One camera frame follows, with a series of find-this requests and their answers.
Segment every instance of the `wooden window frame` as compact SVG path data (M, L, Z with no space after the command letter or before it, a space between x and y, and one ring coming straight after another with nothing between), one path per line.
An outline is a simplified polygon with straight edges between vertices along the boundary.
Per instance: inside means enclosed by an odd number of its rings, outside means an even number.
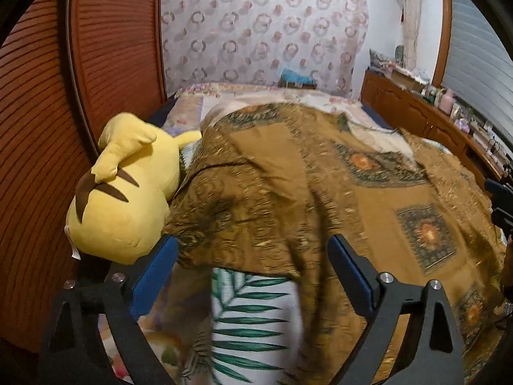
M434 69L432 84L439 87L445 75L447 58L449 57L450 36L452 30L452 0L443 0L442 34L438 49L437 66Z

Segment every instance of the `pink vase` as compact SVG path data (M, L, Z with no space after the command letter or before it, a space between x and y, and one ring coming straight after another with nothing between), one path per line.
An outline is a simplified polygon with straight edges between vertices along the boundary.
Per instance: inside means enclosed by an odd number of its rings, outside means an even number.
M445 114L450 116L452 112L452 105L454 104L454 92L448 88L447 92L443 95L440 100L440 104L438 104L438 108L442 110Z

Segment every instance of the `white wall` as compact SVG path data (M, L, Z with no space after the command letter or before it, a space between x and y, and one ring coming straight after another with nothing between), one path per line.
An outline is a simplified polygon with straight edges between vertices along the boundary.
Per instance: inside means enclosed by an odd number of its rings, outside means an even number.
M422 0L417 68L433 78L442 34L443 0Z
M403 42L401 16L403 9L397 0L367 0L369 30L355 60L352 77L352 96L360 98L365 70L369 66L369 49L395 58L396 46Z

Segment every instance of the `bedspread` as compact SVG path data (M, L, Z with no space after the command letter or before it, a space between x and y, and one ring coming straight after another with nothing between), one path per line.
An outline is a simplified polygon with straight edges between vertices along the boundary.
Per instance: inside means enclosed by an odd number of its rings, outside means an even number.
M202 98L188 125L204 119L205 132L167 227L181 266L139 321L170 375L198 385L327 384L364 327L322 253L327 236L342 233L403 282L442 280L471 378L499 339L489 316L503 252L472 174L440 146L373 132L357 102L273 89L279 104L244 107L260 89L249 98L233 90L184 94ZM104 339L117 376L130 381L106 329Z

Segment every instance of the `green leaf pattern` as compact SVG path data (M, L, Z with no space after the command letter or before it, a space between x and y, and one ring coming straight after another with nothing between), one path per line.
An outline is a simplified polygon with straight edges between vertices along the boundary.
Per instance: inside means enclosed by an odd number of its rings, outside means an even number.
M290 284L287 278L213 270L211 358L214 385L268 383L264 379L266 372L272 374L284 369L286 359L279 355L289 350L282 337L283 325L288 320L280 316L283 315L281 304L291 291Z
M207 378L211 385L277 385L298 350L288 336L301 317L290 309L297 300L287 278L213 269L211 329L205 324L208 331L198 334L181 385L206 385Z

